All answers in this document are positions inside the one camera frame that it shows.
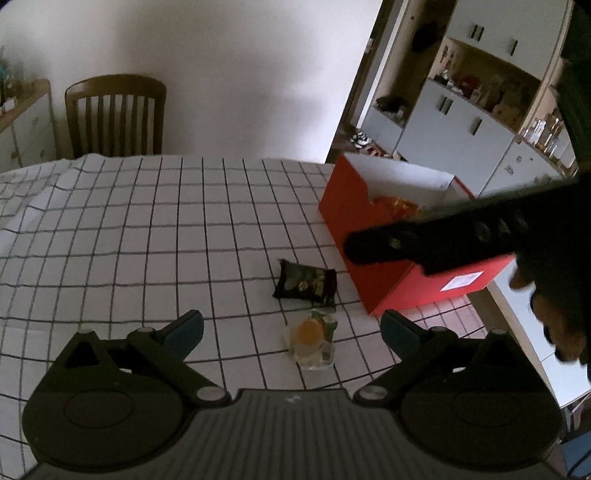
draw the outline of wooden countertop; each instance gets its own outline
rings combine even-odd
[[[35,82],[33,82],[33,93],[28,97],[17,100],[15,108],[0,116],[0,132],[3,132],[4,129],[10,126],[19,115],[38,101],[43,95],[49,93],[49,91],[49,80],[35,80]]]

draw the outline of wooden chair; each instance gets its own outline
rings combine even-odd
[[[108,157],[162,153],[166,102],[162,82],[133,74],[104,75],[75,83],[66,90],[65,97],[75,158],[86,153]]]

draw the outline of checkered tablecloth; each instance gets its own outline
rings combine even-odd
[[[0,475],[34,464],[27,399],[75,331],[123,338],[189,309],[187,363],[238,388],[356,390],[395,358],[318,212],[332,166],[88,155],[0,176]],[[335,268],[335,367],[301,371],[282,343],[310,303],[271,294],[280,258]]]

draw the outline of box label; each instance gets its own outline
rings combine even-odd
[[[453,290],[454,288],[467,287],[480,277],[484,272],[474,272],[468,275],[458,275],[453,277],[449,283],[441,289],[441,291]]]

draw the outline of cabinet door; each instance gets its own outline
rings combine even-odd
[[[558,41],[567,0],[459,0],[447,36],[541,79]]]
[[[491,34],[499,21],[502,12],[496,0],[458,0],[446,35],[494,54],[496,42]]]
[[[0,172],[19,168],[18,154],[12,138],[12,128],[5,128],[0,133]]]
[[[375,139],[375,142],[387,153],[392,154],[396,149],[398,140],[400,140],[400,134],[402,134],[402,128],[389,118],[386,118],[382,131]]]
[[[384,124],[386,123],[386,117],[383,116],[376,107],[369,107],[368,114],[365,116],[361,130],[373,140],[379,137],[380,132]]]
[[[454,95],[446,121],[453,132],[438,170],[453,173],[474,196],[479,196],[515,135],[460,96]]]
[[[44,95],[13,123],[19,151],[24,152],[50,124],[49,95]]]
[[[491,29],[494,55],[541,79],[550,63],[567,0],[495,0],[506,12]]]
[[[447,100],[440,112],[442,98]],[[410,163],[456,175],[478,196],[513,137],[488,113],[428,80],[398,152]]]
[[[410,163],[441,170],[437,159],[444,154],[450,135],[442,110],[452,95],[443,85],[425,82],[397,147]]]
[[[51,124],[21,153],[23,167],[56,159],[56,141]]]
[[[525,142],[514,142],[482,194],[492,195],[562,178],[563,176],[537,150]]]

